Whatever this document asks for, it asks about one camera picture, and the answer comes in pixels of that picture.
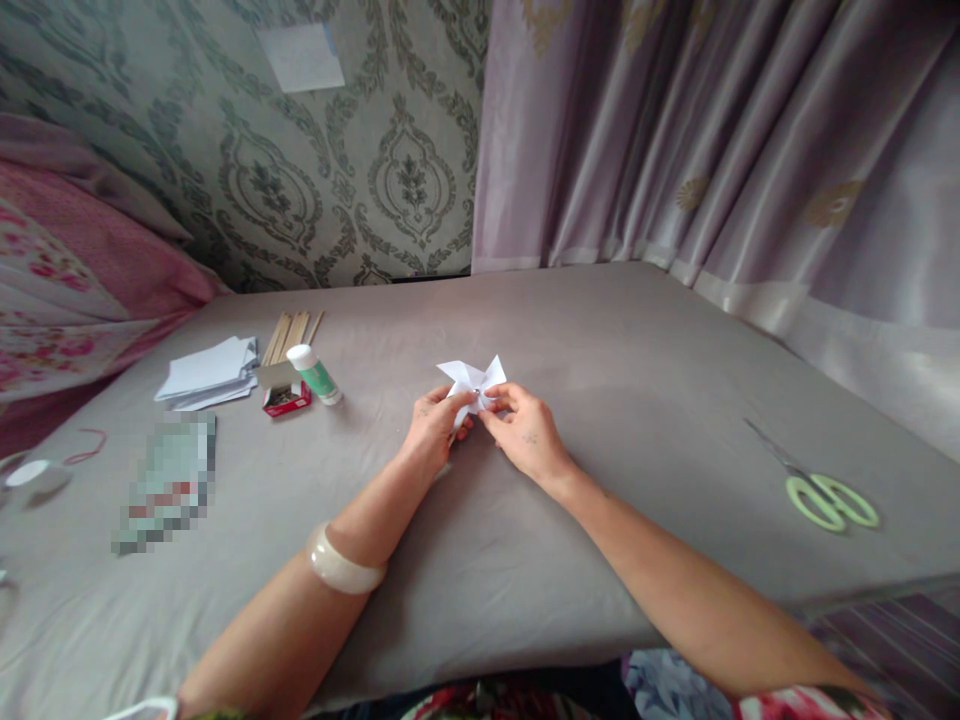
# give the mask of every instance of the stack of white paper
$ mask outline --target stack of white paper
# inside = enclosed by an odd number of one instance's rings
[[[169,400],[173,410],[201,410],[247,397],[257,386],[257,339],[232,337],[216,347],[170,363],[167,381],[154,400]]]

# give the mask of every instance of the scissors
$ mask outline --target scissors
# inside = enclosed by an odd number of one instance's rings
[[[810,522],[835,533],[846,529],[847,523],[844,516],[863,527],[880,526],[880,516],[877,515],[877,511],[859,493],[832,477],[807,471],[786,450],[768,438],[760,428],[747,418],[743,421],[787,471],[787,495],[797,510]]]

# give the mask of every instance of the finger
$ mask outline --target finger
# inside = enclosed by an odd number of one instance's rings
[[[450,392],[450,388],[452,387],[453,385],[441,385],[438,388],[434,388],[420,399],[426,400],[431,405],[436,405],[447,396],[447,393]]]
[[[489,402],[487,405],[487,410],[489,410],[492,413],[500,413],[500,412],[503,412],[504,410],[516,411],[519,409],[520,409],[520,403],[506,396],[499,397],[496,400]]]
[[[490,434],[493,435],[494,440],[499,439],[500,435],[504,431],[504,428],[506,427],[503,420],[498,418],[489,410],[481,411],[479,417],[480,422],[482,422],[487,430],[490,431]]]
[[[486,395],[487,397],[500,398],[501,400],[508,397],[511,400],[519,402],[533,400],[534,398],[523,385],[517,385],[517,383],[500,383],[499,385],[494,385],[487,390]]]
[[[476,399],[477,399],[477,394],[467,390],[466,392],[457,393],[456,395],[451,395],[447,399],[441,400],[439,404],[446,405],[447,407],[450,407],[453,410],[459,410],[464,405],[469,405]]]

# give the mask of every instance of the white paper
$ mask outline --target white paper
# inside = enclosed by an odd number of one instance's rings
[[[178,358],[154,400],[174,410],[200,410],[245,397],[257,386],[257,339],[232,337],[207,350]]]
[[[251,376],[244,380],[238,380],[236,383],[231,383],[230,385],[224,385],[220,388],[201,393],[194,393],[183,399],[175,400],[171,404],[170,409],[181,411],[203,410],[203,408],[210,407],[211,405],[247,397],[256,386],[257,378]]]
[[[258,30],[257,38],[283,92],[346,84],[333,40],[323,23]]]
[[[493,404],[494,400],[488,398],[487,390],[494,385],[499,385],[507,381],[507,376],[503,372],[503,365],[500,364],[500,356],[493,358],[486,371],[477,370],[472,365],[467,365],[460,360],[453,360],[447,363],[437,365],[447,376],[453,380],[453,387],[447,393],[447,397],[462,392],[472,392],[476,399],[469,405],[460,408],[457,417],[453,422],[453,429],[456,431],[463,424],[467,413],[476,415],[481,410],[485,410]]]

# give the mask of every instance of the paper note on wall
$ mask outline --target paper note on wall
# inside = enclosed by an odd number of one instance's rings
[[[345,84],[333,39],[323,23],[258,30],[257,38],[283,92]]]

